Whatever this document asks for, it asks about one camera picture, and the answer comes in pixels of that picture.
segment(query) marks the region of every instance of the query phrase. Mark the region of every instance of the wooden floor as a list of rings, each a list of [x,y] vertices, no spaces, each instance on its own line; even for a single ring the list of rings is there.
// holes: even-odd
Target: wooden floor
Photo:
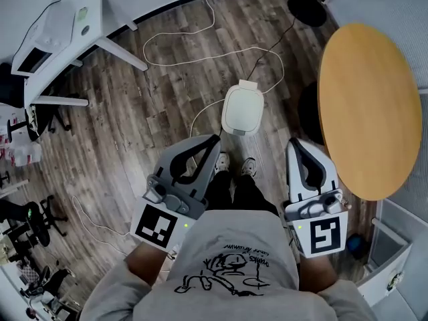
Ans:
[[[147,47],[153,62],[173,64],[215,56],[252,45],[269,47],[293,22],[287,0],[209,0],[215,10],[215,26],[188,36],[161,36]],[[142,45],[158,32],[196,31],[211,23],[204,0],[197,0],[143,21],[135,32],[125,31],[114,41],[143,58]],[[280,205],[287,196],[284,149],[291,136],[306,139],[300,129],[297,102],[302,89],[316,80],[320,56],[336,26],[329,19],[322,27],[308,27],[296,21],[274,50],[284,61],[286,76],[265,95],[261,128],[255,136],[238,138],[223,132],[222,147],[231,155],[232,165],[248,156],[259,164],[257,184],[267,200]],[[163,149],[189,136],[195,115],[204,106],[224,98],[228,88],[246,78],[260,51],[247,51],[217,60],[207,60],[171,68],[151,66],[141,72],[98,49],[81,68],[74,69],[64,95],[79,93],[87,98],[86,108],[61,108],[70,132],[57,128],[40,138],[43,160],[25,168],[9,169],[15,180],[30,184],[11,200],[40,201],[55,195],[58,214],[66,214],[68,223],[60,227],[65,238],[51,231],[51,244],[37,246],[33,253],[40,266],[54,267],[55,259],[71,267],[78,286],[70,298],[83,304],[100,278],[123,255],[107,245],[95,242],[82,227],[72,205],[75,195],[95,223],[126,233],[130,227],[136,197],[145,192],[146,177]],[[281,77],[276,56],[268,54],[251,79],[260,90],[267,90]],[[220,131],[221,104],[202,113],[194,134]],[[350,193],[353,204],[349,233],[370,237],[373,205],[367,205]],[[82,216],[92,233],[110,241],[128,253],[136,244],[107,230],[97,230]],[[334,258],[341,276],[357,280],[361,264],[345,252]],[[67,279],[66,286],[73,285]]]

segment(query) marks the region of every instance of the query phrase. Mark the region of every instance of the white cable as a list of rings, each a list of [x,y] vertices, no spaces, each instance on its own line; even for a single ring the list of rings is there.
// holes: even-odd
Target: white cable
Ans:
[[[119,232],[115,231],[114,229],[111,229],[111,228],[109,228],[109,227],[107,227],[107,226],[97,225],[96,223],[94,223],[94,222],[91,220],[91,218],[89,217],[89,215],[85,213],[85,211],[83,210],[83,208],[82,208],[82,204],[80,203],[79,199],[78,199],[76,196],[73,196],[73,197],[72,197],[72,204],[73,204],[74,209],[76,210],[76,213],[78,214],[78,217],[79,217],[79,219],[80,219],[80,222],[82,223],[82,226],[84,227],[84,229],[85,229],[85,230],[86,230],[86,231],[91,235],[91,237],[92,237],[92,238],[94,238],[94,240],[96,240],[98,243],[103,243],[103,244],[109,245],[109,246],[113,247],[117,252],[119,252],[119,253],[121,253],[121,254],[123,254],[123,255],[127,255],[126,253],[124,253],[124,252],[120,251],[116,246],[112,245],[111,243],[108,243],[107,241],[102,241],[102,240],[96,239],[96,238],[94,237],[94,235],[91,233],[91,231],[90,231],[90,230],[85,226],[85,224],[83,223],[83,220],[82,220],[82,218],[80,217],[80,213],[79,213],[79,211],[78,211],[78,208],[77,208],[77,207],[76,207],[76,205],[74,204],[74,199],[76,199],[76,201],[78,202],[78,204],[79,204],[79,206],[80,206],[80,209],[82,210],[83,214],[88,218],[88,220],[90,221],[90,223],[91,223],[92,225],[94,225],[95,227],[108,229],[109,231],[111,231],[111,232],[113,232],[113,233],[115,233],[115,234],[119,235],[120,237],[126,237],[126,236],[129,234],[129,232],[128,232],[128,233],[125,233],[125,234],[121,234],[121,233],[119,233]]]
[[[148,42],[150,42],[152,39],[154,39],[154,38],[156,38],[158,35],[195,35],[196,33],[199,33],[199,32],[202,32],[202,31],[205,31],[205,30],[207,30],[207,29],[210,29],[210,28],[212,28],[213,26],[214,26],[214,24],[215,24],[215,13],[214,13],[214,9],[212,8],[212,6],[209,4],[209,2],[208,2],[208,0],[205,0],[205,2],[207,3],[207,5],[208,5],[208,7],[210,8],[210,10],[213,12],[213,22],[212,22],[212,24],[210,25],[210,26],[208,26],[208,27],[206,27],[206,28],[204,28],[204,29],[200,29],[199,31],[195,31],[195,32],[160,32],[160,33],[157,33],[157,34],[155,34],[154,36],[152,36],[151,38],[149,38],[145,43],[144,43],[144,45],[142,46],[142,53],[143,53],[143,55],[144,55],[144,58],[145,58],[145,60],[146,60],[146,62],[148,62],[148,63],[150,63],[151,65],[153,65],[153,66],[159,66],[159,67],[173,67],[173,66],[181,66],[182,64],[191,64],[191,63],[197,63],[197,62],[200,62],[200,61],[204,61],[204,60],[213,60],[213,59],[215,59],[215,58],[221,58],[221,57],[224,57],[224,56],[228,56],[228,55],[231,55],[231,54],[238,54],[238,53],[240,53],[240,52],[245,52],[245,51],[248,51],[248,50],[253,50],[253,49],[257,49],[257,50],[261,50],[261,51],[266,51],[266,52],[270,52],[270,53],[272,53],[272,54],[274,54],[276,57],[278,57],[279,59],[280,59],[280,62],[281,62],[281,67],[282,67],[282,77],[271,87],[271,88],[269,88],[268,90],[266,90],[265,92],[263,92],[262,94],[266,94],[266,93],[268,93],[268,92],[270,92],[272,89],[274,89],[283,79],[284,79],[284,76],[285,76],[285,69],[284,69],[284,64],[282,63],[282,60],[281,60],[281,57],[280,57],[280,55],[278,55],[276,52],[274,52],[274,51],[272,51],[272,50],[267,50],[267,49],[263,49],[262,47],[258,47],[258,46],[251,46],[251,47],[247,47],[246,49],[243,49],[243,50],[237,50],[237,51],[231,51],[231,52],[228,52],[228,53],[224,53],[224,54],[222,54],[222,55],[218,55],[218,56],[208,56],[208,57],[204,57],[204,58],[200,58],[200,59],[198,59],[198,60],[193,60],[193,61],[186,61],[186,62],[179,62],[179,63],[175,63],[175,64],[160,64],[160,63],[153,63],[153,62],[151,62],[148,58],[147,58],[147,56],[146,56],[146,45],[147,45],[147,43]],[[206,110],[208,107],[211,107],[211,106],[213,106],[213,105],[215,105],[215,104],[218,104],[219,102],[222,102],[222,101],[224,101],[225,99],[221,99],[221,100],[218,100],[218,101],[215,101],[215,102],[213,102],[212,104],[209,104],[208,106],[206,106],[206,107],[204,107],[201,111],[199,111],[199,113],[198,114],[196,114],[196,117],[193,119],[193,121],[192,121],[192,125],[191,125],[191,127],[190,127],[190,137],[192,137],[192,131],[193,131],[193,125],[194,125],[194,123],[195,123],[195,121],[196,121],[196,119],[198,118],[198,116],[204,111],[204,110]]]

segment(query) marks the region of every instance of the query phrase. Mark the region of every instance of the gray t-shirt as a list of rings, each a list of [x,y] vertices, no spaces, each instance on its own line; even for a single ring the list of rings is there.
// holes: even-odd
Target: gray t-shirt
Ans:
[[[267,211],[207,211],[188,232],[165,283],[153,289],[119,263],[81,321],[376,320],[352,282],[298,291],[281,221]]]

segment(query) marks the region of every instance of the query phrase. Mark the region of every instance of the wooden tabletop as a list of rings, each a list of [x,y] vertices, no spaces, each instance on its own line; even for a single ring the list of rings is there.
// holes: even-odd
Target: wooden tabletop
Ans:
[[[380,200],[404,183],[421,144],[421,101],[386,35],[357,23],[334,33],[322,56],[318,109],[324,143],[355,195]]]

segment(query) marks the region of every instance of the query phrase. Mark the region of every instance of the person's arm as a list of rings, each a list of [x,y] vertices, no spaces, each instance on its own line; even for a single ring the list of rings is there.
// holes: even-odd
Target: person's arm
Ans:
[[[350,281],[338,280],[327,256],[300,258],[300,290],[322,297],[339,321],[376,320],[376,316]]]
[[[300,290],[318,293],[337,282],[337,275],[326,255],[315,258],[300,256]]]
[[[80,320],[131,320],[135,305],[156,282],[166,256],[166,252],[141,243],[101,279],[86,302]]]

